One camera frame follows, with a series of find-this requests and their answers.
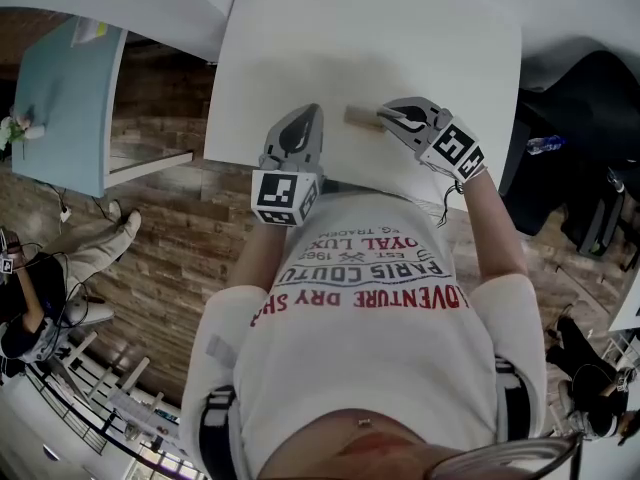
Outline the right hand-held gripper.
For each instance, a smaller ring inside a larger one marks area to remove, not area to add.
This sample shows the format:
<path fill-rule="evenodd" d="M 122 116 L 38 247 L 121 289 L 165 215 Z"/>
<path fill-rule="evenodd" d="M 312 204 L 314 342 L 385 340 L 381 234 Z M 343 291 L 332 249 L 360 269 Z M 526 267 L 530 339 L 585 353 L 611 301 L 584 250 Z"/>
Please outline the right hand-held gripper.
<path fill-rule="evenodd" d="M 434 102 L 420 96 L 397 98 L 384 103 L 376 115 L 385 130 L 432 171 L 468 182 L 486 170 L 477 137 L 459 117 Z"/>

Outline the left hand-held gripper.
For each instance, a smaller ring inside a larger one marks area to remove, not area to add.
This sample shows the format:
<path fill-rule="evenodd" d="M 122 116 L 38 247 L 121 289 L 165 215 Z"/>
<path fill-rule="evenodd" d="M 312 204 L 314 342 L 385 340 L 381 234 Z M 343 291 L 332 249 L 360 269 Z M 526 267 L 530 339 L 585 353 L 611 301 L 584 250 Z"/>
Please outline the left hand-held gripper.
<path fill-rule="evenodd" d="M 300 227 L 320 196 L 324 170 L 324 112 L 303 105 L 269 130 L 259 167 L 252 173 L 251 209 L 264 224 Z M 301 157 L 289 155 L 303 151 Z"/>

